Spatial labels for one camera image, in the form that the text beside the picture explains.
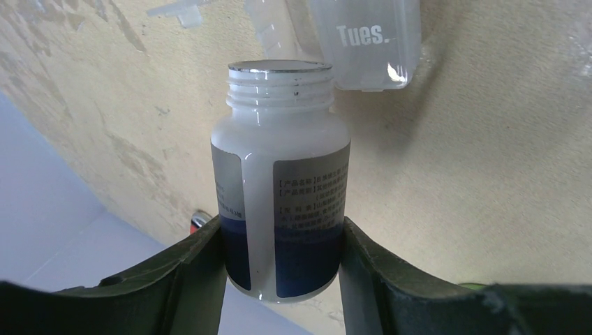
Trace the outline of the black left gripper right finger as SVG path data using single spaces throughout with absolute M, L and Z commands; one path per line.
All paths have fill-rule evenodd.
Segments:
M 590 285 L 489 285 L 428 274 L 344 221 L 339 270 L 348 334 L 590 334 Z

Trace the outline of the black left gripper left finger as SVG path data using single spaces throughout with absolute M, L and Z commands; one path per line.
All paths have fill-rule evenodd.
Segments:
M 226 286 L 220 221 L 92 288 L 1 282 L 2 334 L 216 334 Z

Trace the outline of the white capped dark pill bottle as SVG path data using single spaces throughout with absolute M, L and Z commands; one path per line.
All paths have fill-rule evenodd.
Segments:
M 308 300 L 341 261 L 351 137 L 328 64 L 228 66 L 231 109 L 211 134 L 225 268 L 245 295 Z

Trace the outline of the clear plastic pill organizer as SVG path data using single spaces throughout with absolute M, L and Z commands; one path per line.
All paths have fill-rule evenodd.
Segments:
M 268 59 L 332 65 L 342 90 L 403 89 L 421 57 L 417 0 L 245 1 Z

